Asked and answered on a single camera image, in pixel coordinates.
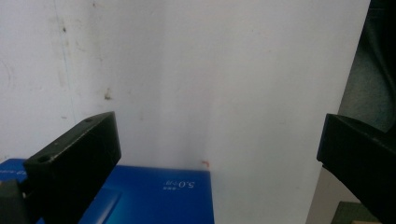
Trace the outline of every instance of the blue cardboard box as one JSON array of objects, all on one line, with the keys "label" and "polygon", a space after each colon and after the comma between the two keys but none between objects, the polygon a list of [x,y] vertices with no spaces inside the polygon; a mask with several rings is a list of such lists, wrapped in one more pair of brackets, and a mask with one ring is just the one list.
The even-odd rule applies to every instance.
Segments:
[{"label": "blue cardboard box", "polygon": [[[22,163],[1,163],[0,180],[26,178]],[[212,224],[210,173],[117,165],[80,223]]]}]

